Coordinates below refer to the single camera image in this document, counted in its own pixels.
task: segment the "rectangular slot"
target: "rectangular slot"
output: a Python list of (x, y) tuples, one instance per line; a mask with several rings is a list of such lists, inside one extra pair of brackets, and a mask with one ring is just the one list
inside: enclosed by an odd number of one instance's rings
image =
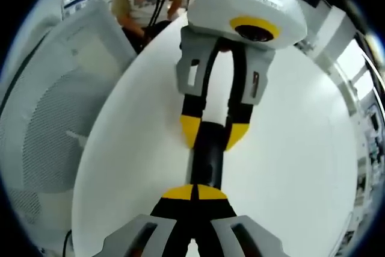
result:
[(150, 240), (150, 237), (154, 233), (156, 227), (157, 224), (154, 223), (146, 224), (145, 227), (142, 228), (139, 235), (136, 237), (135, 241), (130, 246), (125, 257), (140, 257), (147, 242)]
[(190, 70), (188, 72), (188, 85), (195, 85), (199, 62), (199, 60), (192, 60), (191, 62)]
[(253, 74), (253, 86), (251, 87), (251, 97), (255, 98), (258, 91), (259, 74), (254, 72)]
[(257, 244), (254, 243), (254, 240), (242, 224), (235, 225), (231, 229), (234, 232), (239, 245), (241, 245), (245, 257), (262, 257)]

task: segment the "beige shirt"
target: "beige shirt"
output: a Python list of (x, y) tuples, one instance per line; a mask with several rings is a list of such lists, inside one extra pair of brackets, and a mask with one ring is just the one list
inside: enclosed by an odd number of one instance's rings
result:
[[(137, 24), (148, 26), (156, 7), (156, 0), (113, 0), (111, 11), (116, 17), (130, 15)], [(158, 22), (167, 20), (167, 2), (159, 14)]]

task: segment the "yellow ring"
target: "yellow ring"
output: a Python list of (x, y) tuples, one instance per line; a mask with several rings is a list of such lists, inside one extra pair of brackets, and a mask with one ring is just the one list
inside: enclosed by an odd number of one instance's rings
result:
[(279, 28), (277, 28), (271, 22), (269, 22), (265, 19), (261, 19), (261, 18), (241, 16), (241, 17), (237, 17), (237, 18), (230, 20), (230, 25), (233, 29), (235, 29), (237, 26), (241, 26), (241, 25), (251, 25), (251, 26), (261, 27), (261, 28), (267, 30), (269, 33), (271, 33), (275, 39), (280, 34)]

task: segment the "gray bracket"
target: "gray bracket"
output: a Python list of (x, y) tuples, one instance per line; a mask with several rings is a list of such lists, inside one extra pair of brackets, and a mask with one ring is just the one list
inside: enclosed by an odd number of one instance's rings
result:
[(123, 227), (107, 236), (103, 249), (95, 257), (124, 257), (135, 245), (139, 236), (149, 226), (156, 226), (148, 240), (142, 257), (160, 257), (163, 254), (167, 240), (174, 228), (176, 220), (159, 218), (149, 215), (139, 215)]
[(237, 226), (247, 235), (243, 236), (244, 240), (248, 239), (249, 242), (254, 243), (261, 257), (289, 257), (283, 252), (282, 242), (250, 217), (212, 220), (211, 224), (217, 233), (225, 257), (245, 257), (234, 232)]
[[(182, 94), (201, 96), (209, 58), (218, 41), (218, 37), (195, 33), (188, 26), (182, 28), (181, 35), (182, 58), (176, 65), (178, 90)], [(195, 83), (194, 85), (189, 85), (188, 76), (191, 65), (194, 63), (198, 63)]]
[[(182, 58), (176, 66), (178, 90), (182, 94), (201, 96), (208, 62), (218, 37), (195, 33), (188, 26), (182, 28), (181, 35)], [(273, 62), (276, 52), (274, 50), (266, 51), (253, 46), (246, 46), (245, 53), (247, 74), (242, 103), (257, 105), (266, 89), (268, 69)], [(195, 83), (194, 85), (189, 85), (189, 72), (194, 64), (198, 64)]]
[(250, 45), (246, 46), (247, 72), (243, 104), (259, 104), (268, 83), (267, 73), (275, 54), (275, 50), (264, 51)]

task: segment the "white table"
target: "white table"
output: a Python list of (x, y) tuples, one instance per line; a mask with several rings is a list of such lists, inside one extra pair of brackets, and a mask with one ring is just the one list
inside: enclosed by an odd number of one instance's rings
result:
[[(179, 18), (151, 42), (94, 125), (73, 198), (76, 256), (98, 253), (107, 235), (149, 214), (165, 191), (186, 182), (189, 150), (174, 71), (185, 24)], [(231, 59), (221, 54), (214, 65), (206, 120), (224, 121)], [(225, 154), (222, 189), (238, 215), (278, 236), (291, 257), (326, 257), (356, 190), (348, 110), (328, 76), (294, 47), (277, 51), (268, 77), (249, 132)]]

